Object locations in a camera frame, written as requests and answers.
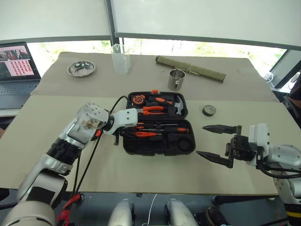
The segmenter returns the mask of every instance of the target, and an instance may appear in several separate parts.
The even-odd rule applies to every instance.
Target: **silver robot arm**
[[[268,127],[264,123],[250,126],[249,137],[240,135],[241,126],[211,125],[203,128],[214,133],[236,133],[236,135],[226,146],[227,159],[213,153],[198,151],[197,153],[209,161],[228,168],[233,167],[234,159],[244,160],[264,174],[273,177],[279,197],[285,205],[289,224],[299,226],[301,221],[301,150],[292,145],[270,144]]]
[[[94,103],[82,106],[74,120],[62,131],[58,139],[43,154],[21,183],[17,199],[19,201],[3,226],[55,225],[55,208],[67,188],[68,175],[74,161],[88,145],[97,129],[104,134],[114,134],[120,127],[137,124],[137,110],[121,110],[114,114]]]

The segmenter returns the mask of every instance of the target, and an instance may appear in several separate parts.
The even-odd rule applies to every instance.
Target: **white roller blind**
[[[105,0],[0,3],[0,40],[109,35]]]
[[[301,0],[111,0],[111,4],[117,36],[203,38],[301,50]]]

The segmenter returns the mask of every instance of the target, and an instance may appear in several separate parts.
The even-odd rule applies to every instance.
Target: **clear plastic cup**
[[[131,67],[128,48],[124,45],[115,44],[111,47],[111,55],[115,72],[118,74],[127,74]]]

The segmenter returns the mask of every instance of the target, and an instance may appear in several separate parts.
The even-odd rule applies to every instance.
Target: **laptop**
[[[40,80],[26,42],[0,44],[0,109],[21,108]]]

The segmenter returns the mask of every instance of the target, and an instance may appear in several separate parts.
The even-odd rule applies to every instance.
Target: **floor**
[[[126,193],[83,193],[85,200],[81,204],[74,205],[71,210],[71,222],[78,226],[105,226],[111,212],[118,202],[127,198],[135,204],[135,225],[140,226],[147,222],[149,208],[154,194]],[[181,200],[194,213],[204,212],[211,204],[209,195],[181,195],[158,194],[151,211],[150,225],[165,225],[164,205],[171,199]],[[16,200],[16,191],[10,190],[8,198],[0,202],[6,204]],[[62,202],[56,209],[55,215],[60,212],[66,202]],[[233,226],[259,226],[276,219],[285,218],[285,210],[282,202],[276,198],[248,202],[237,202],[219,206],[219,210]],[[9,210],[0,211],[0,223]]]

